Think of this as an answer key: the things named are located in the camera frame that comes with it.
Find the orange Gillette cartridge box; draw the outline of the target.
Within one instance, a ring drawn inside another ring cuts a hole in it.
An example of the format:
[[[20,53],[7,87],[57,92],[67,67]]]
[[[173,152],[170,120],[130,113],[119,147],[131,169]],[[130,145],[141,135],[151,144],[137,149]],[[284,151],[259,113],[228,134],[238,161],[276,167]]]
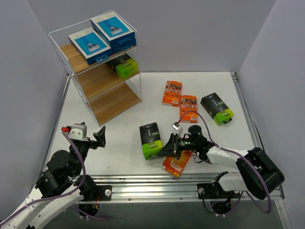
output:
[[[180,104],[182,83],[177,81],[167,81],[163,94],[163,105],[178,107]]]

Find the blue Harry's razor box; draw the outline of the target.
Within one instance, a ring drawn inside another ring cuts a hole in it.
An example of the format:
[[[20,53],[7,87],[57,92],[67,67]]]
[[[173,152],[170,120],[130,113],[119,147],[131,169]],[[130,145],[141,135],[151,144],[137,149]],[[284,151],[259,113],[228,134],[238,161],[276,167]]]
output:
[[[110,45],[92,27],[68,36],[88,65],[101,63],[113,55]]]
[[[122,42],[119,42],[119,43],[115,44],[114,46],[112,46],[112,52],[113,52],[113,54],[116,54],[116,53],[125,51],[136,45],[137,45],[136,38],[131,39],[131,40],[129,39],[126,41],[122,41]]]

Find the blue white Harry's box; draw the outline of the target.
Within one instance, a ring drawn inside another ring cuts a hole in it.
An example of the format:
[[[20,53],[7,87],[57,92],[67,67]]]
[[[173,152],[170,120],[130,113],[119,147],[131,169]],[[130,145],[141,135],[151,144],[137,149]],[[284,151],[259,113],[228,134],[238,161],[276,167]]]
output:
[[[135,30],[114,11],[93,17],[90,21],[95,31],[110,46],[119,46],[135,40]]]

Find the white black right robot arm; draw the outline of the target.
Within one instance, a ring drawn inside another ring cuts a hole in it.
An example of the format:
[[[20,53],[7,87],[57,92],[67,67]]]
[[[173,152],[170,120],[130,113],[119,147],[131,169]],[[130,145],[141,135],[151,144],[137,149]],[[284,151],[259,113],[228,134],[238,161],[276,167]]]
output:
[[[216,177],[211,187],[217,197],[230,191],[245,191],[263,200],[285,180],[281,170],[263,149],[225,149],[204,137],[198,125],[190,126],[186,137],[172,133],[158,156],[181,158],[183,151],[196,153],[200,160],[208,164],[220,164],[236,170],[223,172]]]

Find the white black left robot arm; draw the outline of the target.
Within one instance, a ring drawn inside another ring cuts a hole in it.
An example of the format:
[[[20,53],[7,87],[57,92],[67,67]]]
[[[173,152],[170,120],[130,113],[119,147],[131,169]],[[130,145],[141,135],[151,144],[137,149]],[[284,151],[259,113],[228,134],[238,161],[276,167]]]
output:
[[[56,151],[47,162],[47,170],[36,182],[20,206],[1,221],[2,229],[38,229],[76,202],[96,197],[98,188],[86,173],[84,161],[89,150],[105,147],[105,130],[87,137],[87,125],[82,122],[61,128],[70,143],[69,150]]]

